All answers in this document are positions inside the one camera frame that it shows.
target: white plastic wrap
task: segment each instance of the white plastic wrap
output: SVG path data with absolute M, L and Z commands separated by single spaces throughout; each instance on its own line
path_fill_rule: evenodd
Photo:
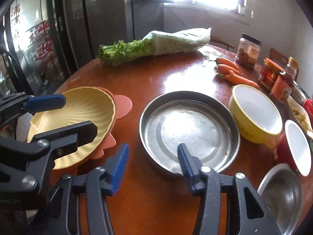
M 211 38 L 211 28 L 193 28 L 177 33 L 151 31 L 144 39 L 153 38 L 155 56 L 174 54 L 178 52 L 193 52 L 208 44 Z

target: wooden table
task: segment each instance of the wooden table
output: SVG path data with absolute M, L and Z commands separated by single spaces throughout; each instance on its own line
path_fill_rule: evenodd
M 214 47 L 224 57 L 234 60 L 234 54 Z M 112 135 L 117 146 L 106 150 L 104 158 L 94 165 L 102 165 L 113 155 L 120 143 L 130 147 L 129 161 L 120 190 L 107 197 L 109 213 L 116 235 L 191 235 L 200 198 L 192 197 L 182 177 L 167 174 L 148 157 L 139 138 L 139 119 L 145 106 L 155 97 L 177 90 L 197 91 L 228 105 L 231 84 L 218 78 L 213 70 L 215 62 L 206 61 L 199 52 L 179 53 L 160 57 L 146 57 L 117 67 L 102 66 L 95 59 L 71 76 L 58 93 L 78 86 L 99 86 L 115 95 L 128 96 L 133 109 L 118 120 Z M 244 77 L 257 81 L 260 71 L 240 67 Z M 223 174 L 244 173 L 257 189 L 265 174 L 273 167 L 272 151 L 241 138 L 240 150 L 234 163 Z M 313 172 L 300 176 L 303 185 L 302 222 L 313 203 Z M 82 202 L 82 234 L 88 234 L 86 212 Z M 222 195 L 219 234 L 226 230 L 226 196 Z

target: black lid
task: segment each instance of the black lid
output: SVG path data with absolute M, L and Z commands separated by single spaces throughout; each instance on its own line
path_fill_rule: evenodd
M 245 33 L 243 33 L 241 37 L 245 38 L 246 40 L 249 40 L 249 41 L 251 41 L 251 42 L 253 42 L 253 43 L 257 44 L 257 45 L 259 45 L 260 47 L 262 46 L 262 42 L 258 41 L 257 39 L 252 38 L 249 35 L 246 35 Z

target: wooden chair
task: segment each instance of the wooden chair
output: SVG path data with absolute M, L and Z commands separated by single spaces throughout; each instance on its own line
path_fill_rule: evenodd
M 211 35 L 211 39 L 210 39 L 210 42 L 213 42 L 213 43 L 218 43 L 218 44 L 222 44 L 222 45 L 225 45 L 226 46 L 226 50 L 229 50 L 229 48 L 235 48 L 234 45 L 214 36 L 214 35 Z
M 270 59 L 272 59 L 274 62 L 278 62 L 280 65 L 282 65 L 283 68 L 285 68 L 286 65 L 288 64 L 288 58 L 273 48 L 270 49 Z M 298 74 L 299 74 L 299 69 L 295 76 L 295 81 L 297 81 Z

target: yellow bowl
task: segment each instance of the yellow bowl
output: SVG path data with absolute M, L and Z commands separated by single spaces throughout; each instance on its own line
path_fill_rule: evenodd
M 245 139 L 275 148 L 283 129 L 283 121 L 273 102 L 259 90 L 237 85 L 232 88 L 228 108 L 239 132 Z
M 62 109 L 36 113 L 31 120 L 27 141 L 34 135 L 76 124 L 92 121 L 98 127 L 93 142 L 81 146 L 76 152 L 55 160 L 54 169 L 64 169 L 88 157 L 107 135 L 115 116 L 115 104 L 105 92 L 95 87 L 78 87 L 63 93 L 66 104 Z

